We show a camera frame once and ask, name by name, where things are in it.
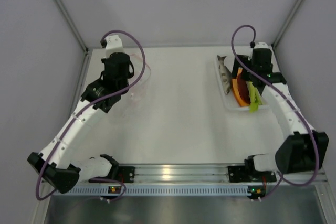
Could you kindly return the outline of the dark red fake meat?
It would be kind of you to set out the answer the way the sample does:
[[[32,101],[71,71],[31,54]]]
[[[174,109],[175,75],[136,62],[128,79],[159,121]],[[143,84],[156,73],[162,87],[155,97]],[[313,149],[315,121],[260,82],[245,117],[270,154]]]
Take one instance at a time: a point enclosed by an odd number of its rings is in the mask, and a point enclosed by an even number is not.
[[[237,87],[240,98],[247,104],[250,104],[250,96],[249,90],[247,87],[246,81],[241,77],[241,75],[237,76]]]

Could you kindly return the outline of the grey fake fish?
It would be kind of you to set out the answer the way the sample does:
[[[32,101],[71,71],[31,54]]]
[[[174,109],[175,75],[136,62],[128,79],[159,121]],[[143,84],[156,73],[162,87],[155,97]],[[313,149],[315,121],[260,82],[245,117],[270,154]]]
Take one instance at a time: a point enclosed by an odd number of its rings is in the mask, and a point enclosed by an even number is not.
[[[223,91],[225,94],[229,94],[232,89],[232,73],[224,64],[227,56],[217,55],[219,75],[221,77],[221,82],[223,86]]]

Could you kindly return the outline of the green fake celery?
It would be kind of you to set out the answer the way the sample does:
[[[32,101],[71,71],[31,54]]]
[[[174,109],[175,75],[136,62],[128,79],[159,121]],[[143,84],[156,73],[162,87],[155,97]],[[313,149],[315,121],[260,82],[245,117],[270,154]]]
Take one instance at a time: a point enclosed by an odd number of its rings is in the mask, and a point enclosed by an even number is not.
[[[253,112],[256,112],[261,105],[263,105],[263,102],[260,98],[258,89],[253,85],[253,83],[250,81],[246,83],[247,83],[247,88],[249,91],[249,98],[250,98],[249,111],[253,113]]]

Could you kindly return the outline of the clear zip top bag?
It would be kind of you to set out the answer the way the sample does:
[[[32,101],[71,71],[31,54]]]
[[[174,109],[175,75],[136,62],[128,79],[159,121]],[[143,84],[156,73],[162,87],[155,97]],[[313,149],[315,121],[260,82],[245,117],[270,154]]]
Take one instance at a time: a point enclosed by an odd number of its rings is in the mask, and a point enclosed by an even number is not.
[[[133,83],[140,75],[143,65],[143,60],[140,54],[131,54],[130,59],[134,65],[134,77],[130,79],[129,84]],[[147,90],[149,86],[149,80],[151,77],[151,68],[148,63],[145,64],[144,73],[139,81],[129,89],[128,93],[123,96],[123,117],[126,120],[139,115],[145,108],[147,96]]]

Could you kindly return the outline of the orange fake papaya slice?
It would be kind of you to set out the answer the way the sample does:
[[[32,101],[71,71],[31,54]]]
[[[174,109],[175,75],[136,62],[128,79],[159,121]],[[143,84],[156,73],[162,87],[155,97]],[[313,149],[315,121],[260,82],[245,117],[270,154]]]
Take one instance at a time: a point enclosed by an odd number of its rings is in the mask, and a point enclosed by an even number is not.
[[[249,106],[249,104],[245,103],[239,96],[238,87],[237,87],[237,79],[232,79],[232,92],[240,107]]]

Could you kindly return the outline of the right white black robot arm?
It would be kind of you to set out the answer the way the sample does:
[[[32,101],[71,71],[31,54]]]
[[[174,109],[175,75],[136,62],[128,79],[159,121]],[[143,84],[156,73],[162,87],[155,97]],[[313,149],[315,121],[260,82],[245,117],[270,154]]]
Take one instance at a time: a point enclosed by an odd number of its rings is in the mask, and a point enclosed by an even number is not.
[[[325,132],[317,132],[301,114],[281,72],[273,71],[272,51],[264,42],[252,45],[250,55],[234,60],[232,79],[251,82],[269,106],[284,140],[266,154],[251,156],[245,167],[250,180],[258,180],[271,170],[282,174],[320,170],[329,144]]]

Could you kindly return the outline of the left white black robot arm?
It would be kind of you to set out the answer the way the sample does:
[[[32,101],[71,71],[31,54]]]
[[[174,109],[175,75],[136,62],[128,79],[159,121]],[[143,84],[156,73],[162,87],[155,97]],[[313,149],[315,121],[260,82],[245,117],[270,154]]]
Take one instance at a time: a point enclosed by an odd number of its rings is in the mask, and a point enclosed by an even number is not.
[[[32,152],[27,159],[41,179],[61,194],[69,192],[79,182],[94,178],[112,182],[119,174],[119,163],[107,154],[86,161],[73,158],[90,130],[127,92],[129,79],[134,76],[130,56],[124,52],[114,52],[101,62],[104,70],[86,87],[64,127],[46,147]]]

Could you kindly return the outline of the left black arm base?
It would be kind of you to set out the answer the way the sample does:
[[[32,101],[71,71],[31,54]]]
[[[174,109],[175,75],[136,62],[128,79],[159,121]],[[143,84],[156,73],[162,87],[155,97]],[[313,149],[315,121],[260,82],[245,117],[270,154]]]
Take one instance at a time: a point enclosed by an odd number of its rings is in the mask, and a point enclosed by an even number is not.
[[[90,183],[105,183],[118,181],[121,183],[133,183],[135,177],[135,167],[134,166],[116,166],[113,167],[107,176],[105,177],[95,177],[89,179]]]

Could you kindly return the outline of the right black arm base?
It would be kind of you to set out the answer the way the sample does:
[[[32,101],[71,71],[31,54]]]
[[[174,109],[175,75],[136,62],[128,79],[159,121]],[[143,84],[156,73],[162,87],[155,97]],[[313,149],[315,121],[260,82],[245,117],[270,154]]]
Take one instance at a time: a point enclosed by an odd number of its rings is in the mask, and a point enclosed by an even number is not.
[[[245,165],[228,166],[227,168],[231,183],[272,183],[277,181],[273,172],[258,172]]]

